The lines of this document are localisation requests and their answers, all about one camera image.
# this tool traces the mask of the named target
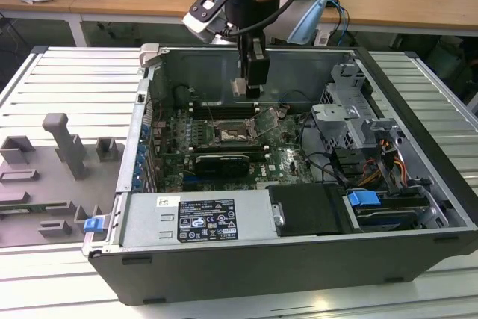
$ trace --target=black box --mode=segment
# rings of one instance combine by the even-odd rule
[[[279,205],[285,225],[280,237],[352,233],[344,189],[336,184],[301,183],[269,187],[270,201]]]

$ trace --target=white label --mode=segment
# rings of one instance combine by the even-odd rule
[[[236,233],[236,228],[224,228],[223,234],[226,235],[228,233]]]
[[[156,207],[177,207],[181,201],[180,196],[158,197]]]
[[[0,214],[18,214],[18,213],[30,213],[28,209],[5,209],[0,211]]]

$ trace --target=desk leg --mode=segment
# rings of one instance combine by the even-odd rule
[[[69,29],[72,32],[73,39],[75,40],[75,45],[82,48],[90,46],[87,38],[84,36],[83,28],[81,27],[81,15],[69,14],[67,22]]]

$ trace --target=blue latch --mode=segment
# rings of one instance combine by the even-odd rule
[[[104,218],[88,218],[84,221],[83,230],[85,233],[101,233],[104,221]]]
[[[352,207],[356,205],[381,205],[380,198],[375,191],[353,191],[349,194],[350,204]]]

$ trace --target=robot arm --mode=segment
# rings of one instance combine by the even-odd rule
[[[261,85],[266,83],[270,66],[264,29],[267,32],[267,27],[275,23],[270,27],[270,36],[290,40],[291,32],[297,31],[297,24],[303,21],[304,10],[306,18],[310,19],[311,4],[319,10],[320,17],[326,0],[319,1],[319,7],[317,0],[197,0],[183,22],[206,42],[215,38],[237,43],[241,63],[239,80],[243,81],[239,88],[245,89],[248,98],[258,98]],[[298,6],[302,8],[299,19]],[[313,24],[314,30],[318,17],[317,11],[312,13],[317,18]],[[311,33],[307,36],[304,31],[299,31],[299,34],[298,43],[305,43],[311,37]]]

